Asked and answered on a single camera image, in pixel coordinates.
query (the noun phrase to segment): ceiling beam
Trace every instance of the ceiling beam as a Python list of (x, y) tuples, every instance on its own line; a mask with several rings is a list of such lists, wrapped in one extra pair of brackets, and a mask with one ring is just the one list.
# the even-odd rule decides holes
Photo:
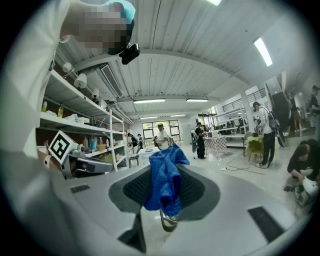
[[(188, 114), (188, 113), (201, 113), (201, 108), (194, 108), (194, 109), (167, 109), (167, 110), (152, 110), (152, 111), (139, 111), (139, 115), (144, 117), (145, 115), (161, 115), (161, 114), (168, 114), (168, 113), (175, 113), (179, 114)], [(137, 116), (137, 112), (127, 112), (125, 113), (128, 117)]]
[(182, 96), (182, 95), (166, 95), (166, 96), (138, 96), (138, 97), (123, 97), (117, 98), (117, 103), (126, 103), (133, 101), (143, 101), (143, 100), (157, 100), (157, 99), (166, 99), (167, 101), (186, 101), (187, 99), (197, 99), (197, 100), (208, 100), (210, 102), (219, 102), (220, 98), (218, 97), (203, 97), (203, 96)]
[[(203, 65), (204, 67), (212, 67), (218, 70), (221, 70), (230, 76), (234, 76), (235, 78), (239, 79), (245, 84), (249, 84), (248, 81), (243, 79), (241, 76), (237, 75), (237, 73), (231, 72), (227, 68), (224, 68), (222, 66), (219, 66), (211, 61), (192, 56), (189, 54), (181, 53), (181, 52), (176, 52), (176, 51), (170, 51), (170, 50), (157, 50), (157, 49), (141, 49), (140, 50), (140, 56), (144, 56), (147, 58), (166, 58), (166, 59), (171, 59), (175, 61), (184, 61), (184, 62), (190, 62), (194, 63), (197, 62), (200, 65)], [(98, 56), (94, 56), (92, 58), (88, 58), (86, 60), (83, 60), (79, 62), (78, 64), (75, 65), (75, 69), (80, 72), (81, 70), (90, 68), (95, 65), (107, 63), (107, 62), (113, 62), (120, 60), (118, 55), (109, 55), (109, 54), (101, 54)]]

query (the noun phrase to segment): yellow cloth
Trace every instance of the yellow cloth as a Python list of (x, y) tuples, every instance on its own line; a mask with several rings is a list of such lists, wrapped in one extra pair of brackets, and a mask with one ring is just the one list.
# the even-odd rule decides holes
[(264, 137), (248, 137), (248, 147), (247, 150), (249, 152), (264, 152)]

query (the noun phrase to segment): air conditioner vent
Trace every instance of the air conditioner vent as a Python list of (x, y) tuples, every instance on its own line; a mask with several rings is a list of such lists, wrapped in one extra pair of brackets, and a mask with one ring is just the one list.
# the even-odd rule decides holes
[(109, 67), (109, 65), (105, 65), (103, 68), (101, 68), (101, 71), (104, 75), (104, 77), (107, 79), (107, 81), (109, 82), (109, 84), (111, 85), (112, 89), (114, 90), (114, 92), (116, 93), (116, 95), (121, 98), (123, 96), (123, 93), (121, 92), (121, 89), (114, 77), (114, 74), (112, 74), (112, 71)]

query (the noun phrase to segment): white floor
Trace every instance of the white floor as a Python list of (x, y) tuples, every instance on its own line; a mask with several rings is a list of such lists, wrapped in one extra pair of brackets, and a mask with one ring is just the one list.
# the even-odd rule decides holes
[[(260, 158), (258, 157), (255, 160), (255, 157), (252, 156), (249, 162), (249, 157), (247, 155), (243, 156), (243, 149), (240, 148), (227, 148), (226, 154), (220, 152), (217, 156), (208, 152), (206, 159), (197, 159), (197, 153), (193, 154), (191, 145), (183, 145), (181, 148), (190, 161), (190, 165), (247, 180), (281, 202), (297, 218), (306, 215), (310, 209), (310, 205), (301, 208), (296, 204), (294, 192), (284, 191), (285, 186), (293, 186), (294, 184), (291, 175), (287, 172), (287, 166), (296, 145), (282, 149), (276, 146), (273, 165), (268, 169), (257, 168), (255, 164), (261, 162)], [(142, 208), (141, 217), (147, 254), (152, 255), (166, 242), (170, 233), (162, 229), (159, 211), (147, 211)]]

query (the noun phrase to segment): checkered tablecloth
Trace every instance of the checkered tablecloth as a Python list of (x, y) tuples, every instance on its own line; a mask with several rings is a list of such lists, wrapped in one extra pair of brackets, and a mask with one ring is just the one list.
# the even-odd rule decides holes
[(213, 149), (215, 152), (227, 148), (227, 138), (225, 136), (219, 136), (215, 138), (205, 138), (204, 146), (207, 149)]

